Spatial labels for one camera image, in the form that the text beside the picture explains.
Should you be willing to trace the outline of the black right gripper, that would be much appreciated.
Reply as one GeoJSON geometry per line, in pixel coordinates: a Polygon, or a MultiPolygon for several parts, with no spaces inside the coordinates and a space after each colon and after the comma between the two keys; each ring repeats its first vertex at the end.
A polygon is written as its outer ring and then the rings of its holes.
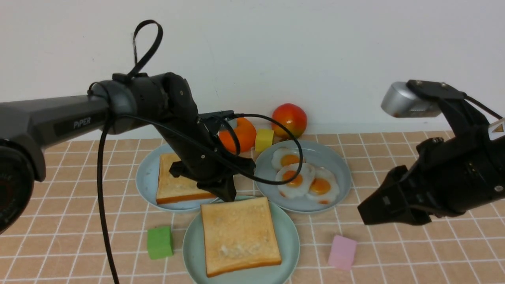
{"type": "Polygon", "coordinates": [[[504,139],[455,137],[418,146],[411,166],[391,169],[357,209],[365,225],[431,222],[504,198],[504,139]]]}

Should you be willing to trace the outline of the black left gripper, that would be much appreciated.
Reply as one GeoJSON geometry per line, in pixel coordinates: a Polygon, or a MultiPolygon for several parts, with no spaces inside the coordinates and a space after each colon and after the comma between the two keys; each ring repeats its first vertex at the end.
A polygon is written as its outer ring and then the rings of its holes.
{"type": "Polygon", "coordinates": [[[172,117],[156,123],[157,131],[180,159],[170,167],[172,176],[194,180],[198,189],[224,202],[235,201],[234,176],[252,176],[256,167],[251,158],[227,151],[218,138],[224,121],[237,117],[233,111],[219,111],[198,114],[189,122],[172,117]]]}

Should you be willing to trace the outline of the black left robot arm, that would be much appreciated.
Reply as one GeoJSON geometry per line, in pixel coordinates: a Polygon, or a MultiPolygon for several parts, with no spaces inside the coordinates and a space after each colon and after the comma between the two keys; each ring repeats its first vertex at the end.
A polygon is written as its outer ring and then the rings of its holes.
{"type": "Polygon", "coordinates": [[[179,157],[169,167],[171,174],[234,201],[232,177],[253,174],[256,166],[250,158],[229,153],[217,138],[217,128],[206,126],[205,119],[218,115],[199,115],[187,80],[174,73],[132,79],[115,74],[112,80],[94,83],[87,95],[1,103],[1,232],[23,214],[34,182],[45,180],[45,150],[102,130],[111,118],[116,120],[109,135],[153,121],[179,157]]]}

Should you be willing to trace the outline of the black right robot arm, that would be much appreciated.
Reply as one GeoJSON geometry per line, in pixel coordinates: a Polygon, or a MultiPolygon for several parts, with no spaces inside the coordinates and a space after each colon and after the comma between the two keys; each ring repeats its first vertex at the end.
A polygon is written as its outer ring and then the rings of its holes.
{"type": "Polygon", "coordinates": [[[442,106],[454,137],[424,140],[410,168],[391,169],[357,207],[365,225],[425,225],[504,198],[504,119],[490,124],[467,102],[442,106]]]}

